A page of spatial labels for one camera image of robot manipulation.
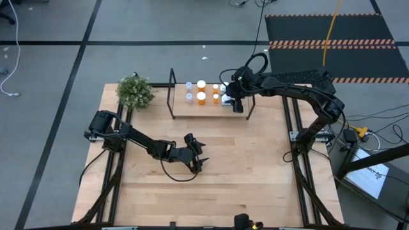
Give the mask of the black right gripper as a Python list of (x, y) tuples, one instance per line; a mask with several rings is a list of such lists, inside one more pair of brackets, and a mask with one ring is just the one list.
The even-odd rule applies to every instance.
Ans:
[(231, 101), (224, 102), (224, 107), (232, 107), (233, 112), (243, 113), (242, 99), (255, 94), (251, 83), (255, 75), (248, 66), (242, 66), (231, 76), (231, 82), (226, 89), (225, 95), (231, 97)]

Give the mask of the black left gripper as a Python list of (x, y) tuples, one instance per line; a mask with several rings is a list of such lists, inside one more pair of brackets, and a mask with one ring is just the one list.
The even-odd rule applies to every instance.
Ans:
[(199, 142), (192, 133), (184, 137), (186, 147), (180, 150), (180, 160), (188, 167), (193, 174), (201, 172), (201, 166), (209, 158), (199, 158), (203, 153), (202, 147), (206, 144)]

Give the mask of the black perforated computer tower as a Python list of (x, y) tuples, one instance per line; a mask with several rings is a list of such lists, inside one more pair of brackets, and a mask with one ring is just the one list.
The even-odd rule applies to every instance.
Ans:
[(330, 72), (319, 70), (304, 70), (300, 72), (286, 72), (286, 73), (264, 73), (267, 77), (274, 77), (278, 81), (288, 84), (310, 84), (327, 93), (334, 94), (336, 89), (333, 85), (333, 77)]

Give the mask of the green potted plant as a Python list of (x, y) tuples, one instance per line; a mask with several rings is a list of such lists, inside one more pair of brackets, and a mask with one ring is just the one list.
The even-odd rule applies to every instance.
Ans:
[(116, 95), (128, 110), (145, 109), (155, 98), (155, 91), (146, 77), (134, 72), (118, 82)]

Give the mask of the black hazard-striped floor mat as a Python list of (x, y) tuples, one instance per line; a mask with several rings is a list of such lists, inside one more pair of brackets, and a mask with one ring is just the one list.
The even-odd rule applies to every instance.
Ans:
[(335, 83), (409, 84), (409, 69), (378, 13), (266, 15), (274, 73), (328, 70)]

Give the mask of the white-screen monitor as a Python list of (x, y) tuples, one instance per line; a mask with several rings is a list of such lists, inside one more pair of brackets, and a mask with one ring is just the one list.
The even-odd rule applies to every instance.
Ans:
[(343, 183), (396, 220), (409, 222), (409, 174), (390, 163), (346, 173)]

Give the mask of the black stand beam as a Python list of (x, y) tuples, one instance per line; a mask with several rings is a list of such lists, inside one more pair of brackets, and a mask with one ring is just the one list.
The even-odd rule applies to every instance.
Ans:
[(357, 152), (357, 149), (353, 148), (354, 146), (356, 146), (356, 144), (348, 148), (346, 156), (337, 173), (337, 179), (343, 179), (347, 173), (352, 171), (358, 171), (370, 166), (383, 164), (398, 158), (409, 156), (409, 144), (404, 144), (402, 146), (385, 150), (381, 153), (369, 155), (368, 157), (361, 158), (360, 160), (352, 161)]

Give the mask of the black office chair base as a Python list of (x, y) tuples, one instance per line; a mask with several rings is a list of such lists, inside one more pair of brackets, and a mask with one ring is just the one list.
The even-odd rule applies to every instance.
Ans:
[(0, 0), (0, 19), (7, 20), (9, 24), (15, 25), (16, 21), (13, 18), (1, 12), (2, 9), (9, 5), (8, 0)]

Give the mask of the wooden shelf black metal frame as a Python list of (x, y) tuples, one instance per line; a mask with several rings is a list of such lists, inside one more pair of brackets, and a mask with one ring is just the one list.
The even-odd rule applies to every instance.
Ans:
[[(249, 119), (256, 105), (255, 96), (242, 100), (243, 113), (233, 112), (232, 107), (224, 107), (221, 104), (219, 88), (219, 102), (213, 102), (213, 84), (206, 84), (206, 102), (199, 105), (197, 102), (198, 88), (192, 85), (191, 90), (187, 90), (185, 84), (177, 83), (174, 69), (170, 69), (169, 83), (167, 85), (166, 104), (173, 119), (175, 118), (246, 118)], [(187, 103), (186, 94), (192, 93), (193, 102)]]

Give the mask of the black metal rig frame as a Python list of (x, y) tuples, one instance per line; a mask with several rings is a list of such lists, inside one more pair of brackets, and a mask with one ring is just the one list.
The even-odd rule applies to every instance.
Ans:
[(117, 226), (231, 227), (246, 213), (267, 227), (303, 224), (288, 130), (296, 128), (291, 101), (256, 99), (249, 119), (173, 119), (167, 90), (131, 115), (131, 124), (153, 139), (183, 145), (192, 133), (204, 143), (205, 163), (193, 176), (181, 163), (161, 164), (128, 144), (117, 198), (108, 197), (103, 220)]

